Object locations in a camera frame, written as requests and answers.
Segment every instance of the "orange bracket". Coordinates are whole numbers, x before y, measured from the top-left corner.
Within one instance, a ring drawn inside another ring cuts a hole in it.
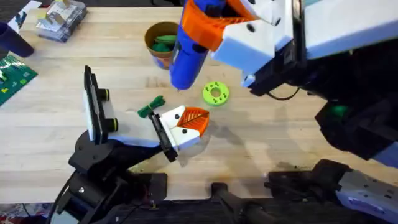
[[[256,19],[246,10],[240,0],[227,0],[227,3],[242,17],[208,17],[193,0],[188,0],[181,19],[182,29],[196,43],[216,51],[223,41],[223,31],[227,25]]]

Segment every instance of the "green 3d printed part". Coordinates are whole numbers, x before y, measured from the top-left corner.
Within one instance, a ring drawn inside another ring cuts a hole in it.
[[[203,88],[203,99],[211,106],[221,106],[228,100],[229,90],[224,83],[210,82]]]
[[[11,98],[36,75],[35,71],[12,55],[0,60],[0,105]]]

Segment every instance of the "green object in cup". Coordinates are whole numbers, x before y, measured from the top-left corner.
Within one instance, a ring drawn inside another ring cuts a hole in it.
[[[165,45],[164,43],[155,43],[152,47],[152,50],[156,51],[156,52],[169,52],[172,49]]]
[[[167,45],[174,45],[177,35],[162,35],[155,38],[155,42]]]

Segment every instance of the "black mechanical part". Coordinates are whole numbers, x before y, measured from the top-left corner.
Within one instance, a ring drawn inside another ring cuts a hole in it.
[[[109,217],[108,212],[118,205],[163,200],[167,194],[166,174],[128,171],[160,152],[161,147],[126,146],[116,140],[95,144],[88,132],[84,132],[69,160],[76,171],[57,203],[57,213],[66,211],[79,220],[79,224],[89,224]]]
[[[153,111],[149,115],[149,119],[152,121],[152,124],[155,127],[155,131],[157,136],[159,137],[160,146],[163,150],[163,153],[166,155],[167,159],[170,162],[174,162],[175,158],[178,156],[177,152],[174,150],[172,144],[170,143],[169,138],[166,135],[165,129],[160,122],[160,117],[158,114],[155,114]]]
[[[341,205],[335,192],[341,189],[338,183],[344,174],[351,171],[345,164],[321,159],[312,171],[269,172],[264,186],[276,200],[330,201]]]
[[[302,6],[303,1],[295,5]],[[256,80],[249,86],[253,95],[262,96],[284,83],[291,85],[290,78],[304,72],[307,67],[305,17],[302,8],[297,11],[300,14],[293,13],[293,40],[254,74]]]
[[[119,129],[119,123],[116,118],[106,118],[105,125],[106,125],[106,130],[109,133],[116,132]]]
[[[398,141],[398,93],[373,103],[360,97],[348,104],[328,102],[315,119],[333,147],[370,159]]]
[[[98,97],[103,101],[109,101],[109,99],[111,98],[109,94],[109,89],[99,89]]]
[[[108,131],[105,124],[105,113],[95,74],[89,66],[85,66],[84,86],[87,94],[88,107],[90,110],[91,123],[93,125],[93,137],[95,144],[106,143]]]
[[[242,200],[228,191],[225,183],[212,183],[211,199],[218,200],[232,224],[288,224],[291,220],[269,215],[264,208],[251,200]]]
[[[251,93],[262,96],[287,83],[326,99],[315,117],[326,140],[363,159],[377,157],[398,141],[398,39],[307,60],[305,18],[298,11],[293,10],[294,39],[255,73]],[[338,106],[347,107],[346,114],[330,112]]]

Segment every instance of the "blue object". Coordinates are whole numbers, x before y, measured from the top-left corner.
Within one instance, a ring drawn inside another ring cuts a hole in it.
[[[23,23],[25,22],[26,16],[26,12],[22,12],[22,16],[19,14],[15,16],[15,21],[17,22],[19,28],[21,28]]]
[[[0,46],[21,57],[28,57],[35,51],[8,24],[0,22]]]
[[[226,5],[225,0],[194,0],[194,3],[210,17],[220,17]],[[192,86],[206,59],[207,52],[208,49],[197,44],[184,32],[180,23],[170,64],[170,79],[175,88],[186,90]]]

